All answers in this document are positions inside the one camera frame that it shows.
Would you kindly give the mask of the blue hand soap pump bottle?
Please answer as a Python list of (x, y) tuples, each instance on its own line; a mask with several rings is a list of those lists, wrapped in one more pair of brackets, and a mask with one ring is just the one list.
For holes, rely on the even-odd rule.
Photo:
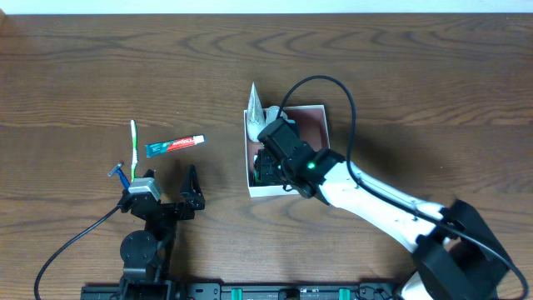
[(282, 118), (290, 124), (295, 123), (294, 120), (290, 119), (285, 112), (283, 112), (278, 106), (271, 106), (265, 110), (265, 125), (273, 123), (276, 119)]

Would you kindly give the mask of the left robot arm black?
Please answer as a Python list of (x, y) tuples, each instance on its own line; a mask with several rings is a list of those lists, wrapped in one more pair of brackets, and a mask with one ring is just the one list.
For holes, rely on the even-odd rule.
[(143, 230), (129, 233), (122, 241), (120, 255), (124, 262), (117, 295), (119, 300), (185, 299), (186, 289), (169, 278), (177, 222), (192, 220), (195, 212), (205, 208), (206, 201), (191, 165), (180, 189), (182, 202), (161, 202), (162, 191), (154, 172), (132, 180), (122, 192), (122, 213), (145, 222)]

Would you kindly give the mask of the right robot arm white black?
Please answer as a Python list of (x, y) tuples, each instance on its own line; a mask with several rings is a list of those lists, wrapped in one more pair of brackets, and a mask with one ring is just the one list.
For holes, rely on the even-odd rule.
[(399, 242), (415, 271), (396, 290), (399, 299), (492, 299), (516, 266), (481, 215), (467, 202), (449, 207), (412, 197), (364, 173), (330, 149), (307, 145), (272, 153), (260, 149), (253, 175), (304, 198), (365, 219)]

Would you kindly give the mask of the white lotion tube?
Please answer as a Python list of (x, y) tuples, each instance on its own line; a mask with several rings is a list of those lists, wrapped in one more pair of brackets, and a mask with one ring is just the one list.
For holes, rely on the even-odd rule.
[(252, 84), (250, 91), (246, 123), (248, 138), (258, 143), (258, 135), (266, 126), (266, 118), (255, 83)]

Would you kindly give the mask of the green soap bar package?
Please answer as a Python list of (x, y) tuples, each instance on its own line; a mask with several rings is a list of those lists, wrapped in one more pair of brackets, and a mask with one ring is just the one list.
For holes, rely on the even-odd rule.
[(257, 186), (258, 184), (258, 176), (259, 176), (259, 162), (258, 162), (258, 154), (254, 155), (253, 157), (253, 174), (252, 174), (252, 186)]

